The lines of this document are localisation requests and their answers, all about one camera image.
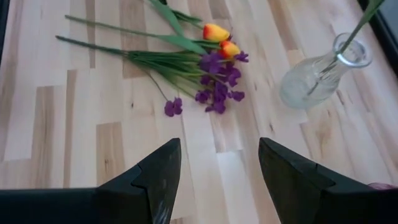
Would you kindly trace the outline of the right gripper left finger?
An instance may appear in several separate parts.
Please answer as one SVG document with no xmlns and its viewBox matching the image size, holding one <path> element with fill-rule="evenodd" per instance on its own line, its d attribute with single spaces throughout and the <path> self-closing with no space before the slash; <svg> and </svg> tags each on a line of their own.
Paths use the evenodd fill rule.
<svg viewBox="0 0 398 224">
<path fill-rule="evenodd" d="M 99 187 L 1 191 L 1 223 L 170 223 L 182 152 L 173 138 Z"/>
</svg>

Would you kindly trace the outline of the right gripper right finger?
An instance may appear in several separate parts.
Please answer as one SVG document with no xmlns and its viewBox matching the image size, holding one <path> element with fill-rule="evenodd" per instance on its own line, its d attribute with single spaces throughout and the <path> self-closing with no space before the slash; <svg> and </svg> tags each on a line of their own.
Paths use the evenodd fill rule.
<svg viewBox="0 0 398 224">
<path fill-rule="evenodd" d="M 375 189 L 269 139 L 262 176 L 281 223 L 397 223 L 397 188 Z"/>
</svg>

